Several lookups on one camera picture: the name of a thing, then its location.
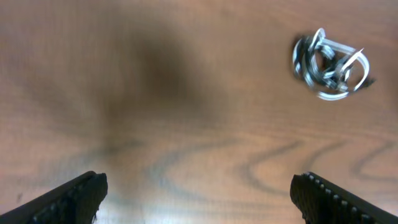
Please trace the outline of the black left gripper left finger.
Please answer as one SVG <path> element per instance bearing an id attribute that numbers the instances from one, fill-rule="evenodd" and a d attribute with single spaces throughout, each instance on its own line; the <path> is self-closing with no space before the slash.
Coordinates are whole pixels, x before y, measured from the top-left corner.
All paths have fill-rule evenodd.
<path id="1" fill-rule="evenodd" d="M 1 223 L 93 223 L 108 193 L 105 173 L 88 171 L 1 215 Z"/>

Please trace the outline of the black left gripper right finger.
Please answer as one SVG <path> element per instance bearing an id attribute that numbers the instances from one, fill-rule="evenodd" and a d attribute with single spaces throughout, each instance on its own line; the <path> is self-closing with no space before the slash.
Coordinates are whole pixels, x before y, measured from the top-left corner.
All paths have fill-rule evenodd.
<path id="1" fill-rule="evenodd" d="M 290 198 L 310 224 L 397 224 L 397 217 L 313 172 L 295 174 Z"/>

